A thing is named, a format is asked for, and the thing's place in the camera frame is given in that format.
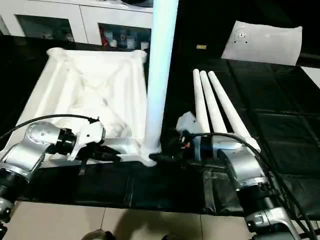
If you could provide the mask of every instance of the floor tile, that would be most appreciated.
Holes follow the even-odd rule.
[[[201,215],[201,223],[203,240],[248,240],[253,236],[243,217]]]
[[[200,215],[188,213],[106,208],[102,229],[117,240],[202,240]]]
[[[4,240],[81,240],[101,228],[105,208],[20,202]]]

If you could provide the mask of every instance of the white foam tube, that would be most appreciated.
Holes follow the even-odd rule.
[[[161,151],[160,135],[164,117],[171,53],[175,35],[179,0],[154,0],[150,45],[149,78],[144,141],[141,155]]]
[[[260,147],[257,141],[251,137],[248,129],[246,128],[244,122],[241,120],[239,114],[237,113],[237,110],[235,109],[234,105],[230,101],[228,95],[226,94],[224,88],[222,87],[215,73],[213,71],[210,71],[208,73],[208,76],[211,80],[211,83],[216,92],[216,95],[220,100],[223,110],[231,124],[233,131],[237,135],[246,139],[246,141],[249,144],[251,144],[254,148],[256,148],[257,150],[260,150]]]
[[[227,129],[220,113],[214,92],[211,88],[207,73],[205,71],[200,72],[201,82],[205,95],[206,104],[208,106],[212,128],[215,133],[227,133]]]
[[[193,85],[196,120],[199,122],[201,126],[202,133],[210,133],[205,97],[204,92],[202,91],[202,84],[198,69],[193,70]]]

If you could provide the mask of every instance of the black cable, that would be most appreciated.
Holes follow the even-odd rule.
[[[68,117],[68,118],[77,118],[77,119],[86,119],[88,120],[90,123],[94,123],[97,121],[97,119],[88,117],[88,116],[82,116],[82,115],[75,115],[75,114],[52,114],[52,115],[46,115],[46,116],[40,116],[40,117],[36,117],[34,119],[25,121],[17,126],[15,126],[14,128],[12,128],[11,130],[7,131],[5,134],[3,134],[2,136],[0,136],[0,140],[3,139],[5,136],[11,134],[12,132],[14,132],[15,130],[22,128],[25,125],[28,124],[32,124],[36,121],[39,120],[43,120],[43,119],[51,119],[51,118],[62,118],[62,117]]]
[[[234,139],[236,141],[238,141],[239,143],[245,145],[247,148],[249,148],[258,158],[257,160],[259,162],[259,164],[261,165],[265,165],[268,170],[274,175],[275,179],[277,180],[277,182],[279,183],[279,185],[284,189],[284,191],[287,193],[288,197],[290,198],[290,200],[293,202],[293,204],[296,206],[296,208],[298,209],[298,211],[300,212],[300,214],[302,215],[302,218],[305,220],[308,228],[309,228],[309,238],[310,240],[318,240],[317,239],[317,235],[315,233],[315,230],[307,216],[307,214],[305,213],[305,211],[303,210],[302,206],[300,205],[300,203],[297,201],[297,199],[295,198],[295,196],[291,193],[290,189],[287,187],[287,185],[285,184],[284,180],[282,179],[282,177],[278,174],[277,170],[268,163],[268,161],[265,159],[265,157],[260,154],[260,152],[258,152],[253,146],[251,146],[249,143],[247,143],[243,138],[238,137],[236,135],[233,134],[228,134],[228,133],[220,133],[220,132],[211,132],[211,133],[189,133],[187,136],[190,137],[198,137],[198,136],[224,136],[224,137],[228,137],[231,139]]]

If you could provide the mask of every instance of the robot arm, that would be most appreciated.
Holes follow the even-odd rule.
[[[199,161],[202,155],[208,154],[205,151],[211,151],[212,157],[226,164],[248,230],[256,233],[254,239],[301,240],[287,211],[277,200],[278,191],[271,186],[250,149],[223,135],[188,138],[190,133],[201,132],[199,123],[190,112],[179,118],[176,129],[181,133],[183,145],[191,146],[193,159]]]
[[[84,150],[86,146],[91,146],[90,150],[105,150],[106,146],[99,146],[104,142],[105,132],[98,120],[85,125],[77,135],[71,129],[59,128],[46,121],[30,124],[23,140],[12,146],[0,161],[0,222],[10,221],[15,201],[43,163],[46,154],[70,154],[69,161],[81,153],[86,158],[92,155],[102,158],[104,153],[88,154]],[[3,237],[6,231],[7,228],[0,223],[0,236]]]

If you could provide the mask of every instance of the black tablecloth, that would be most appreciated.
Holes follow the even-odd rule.
[[[53,40],[0,37],[0,134],[17,122],[48,59],[46,50],[103,50]],[[320,219],[320,90],[300,67],[223,59],[171,64],[162,141],[178,117],[195,113],[192,70],[214,71],[262,153],[281,173],[307,214]],[[4,146],[8,139],[0,142]],[[223,164],[212,167],[139,162],[38,169],[25,201],[242,216]]]

